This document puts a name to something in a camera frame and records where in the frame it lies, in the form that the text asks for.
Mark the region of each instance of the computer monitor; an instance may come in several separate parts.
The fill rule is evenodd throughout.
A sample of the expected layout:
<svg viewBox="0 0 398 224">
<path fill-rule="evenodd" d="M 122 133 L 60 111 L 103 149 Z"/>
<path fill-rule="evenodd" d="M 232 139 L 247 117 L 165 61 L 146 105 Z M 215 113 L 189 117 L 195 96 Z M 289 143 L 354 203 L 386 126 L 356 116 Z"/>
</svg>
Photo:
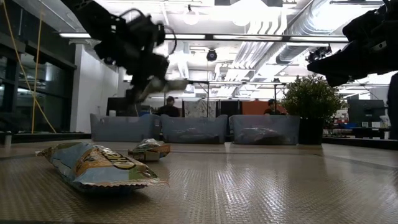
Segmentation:
<svg viewBox="0 0 398 224">
<path fill-rule="evenodd" d="M 362 122 L 379 122 L 386 115 L 386 106 L 382 100 L 347 100 L 350 123 L 362 125 Z"/>
<path fill-rule="evenodd" d="M 141 105 L 129 105 L 125 97 L 109 97 L 106 107 L 106 115 L 109 111 L 116 111 L 116 116 L 139 116 Z"/>
</svg>

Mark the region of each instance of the robotic arm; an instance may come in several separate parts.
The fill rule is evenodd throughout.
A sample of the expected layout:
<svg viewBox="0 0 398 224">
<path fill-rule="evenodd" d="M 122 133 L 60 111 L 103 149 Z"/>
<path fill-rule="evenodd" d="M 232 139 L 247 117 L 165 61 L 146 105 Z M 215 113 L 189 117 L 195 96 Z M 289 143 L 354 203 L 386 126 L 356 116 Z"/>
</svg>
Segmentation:
<svg viewBox="0 0 398 224">
<path fill-rule="evenodd" d="M 61 1 L 74 13 L 87 33 L 101 41 L 94 46 L 98 57 L 108 65 L 124 67 L 126 73 L 132 75 L 133 88 L 126 95 L 128 102 L 144 101 L 148 94 L 154 92 L 186 88 L 187 80 L 165 79 L 168 58 L 153 53 L 154 48 L 165 41 L 165 26 L 162 23 L 154 24 L 151 16 L 145 16 L 137 9 L 115 16 L 94 0 Z M 137 11 L 139 16 L 127 22 L 123 16 L 132 11 Z"/>
<path fill-rule="evenodd" d="M 398 70 L 394 59 L 398 50 L 398 3 L 385 1 L 343 28 L 350 43 L 330 57 L 308 64 L 309 71 L 322 74 L 331 86 Z"/>
</svg>

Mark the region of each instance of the security camera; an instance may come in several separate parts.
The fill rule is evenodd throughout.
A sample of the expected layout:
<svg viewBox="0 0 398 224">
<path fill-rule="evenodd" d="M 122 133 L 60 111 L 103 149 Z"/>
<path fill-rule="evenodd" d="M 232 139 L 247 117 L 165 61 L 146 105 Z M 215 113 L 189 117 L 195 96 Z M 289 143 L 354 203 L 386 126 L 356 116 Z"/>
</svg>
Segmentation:
<svg viewBox="0 0 398 224">
<path fill-rule="evenodd" d="M 209 52 L 207 52 L 207 61 L 209 62 L 214 62 L 215 60 L 217 60 L 217 53 L 215 49 L 210 49 Z"/>
</svg>

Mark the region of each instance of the potted plant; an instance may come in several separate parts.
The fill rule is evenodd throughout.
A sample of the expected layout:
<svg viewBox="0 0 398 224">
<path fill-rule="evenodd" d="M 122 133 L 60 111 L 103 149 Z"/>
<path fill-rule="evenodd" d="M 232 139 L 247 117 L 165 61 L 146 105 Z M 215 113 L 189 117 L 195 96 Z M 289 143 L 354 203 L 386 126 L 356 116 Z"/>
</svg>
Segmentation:
<svg viewBox="0 0 398 224">
<path fill-rule="evenodd" d="M 337 88 L 317 74 L 296 79 L 287 85 L 282 106 L 290 115 L 301 117 L 299 144 L 321 144 L 325 120 L 345 107 Z"/>
</svg>

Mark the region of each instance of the green plant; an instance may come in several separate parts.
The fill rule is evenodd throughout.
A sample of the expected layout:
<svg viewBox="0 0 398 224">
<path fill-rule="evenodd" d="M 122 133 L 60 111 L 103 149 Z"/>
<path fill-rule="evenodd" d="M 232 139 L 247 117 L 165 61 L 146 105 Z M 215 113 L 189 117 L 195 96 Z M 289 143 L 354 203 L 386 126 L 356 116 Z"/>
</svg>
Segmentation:
<svg viewBox="0 0 398 224">
<path fill-rule="evenodd" d="M 296 79 L 287 85 L 282 106 L 291 115 L 305 119 L 328 119 L 346 106 L 337 88 L 316 74 Z"/>
</svg>

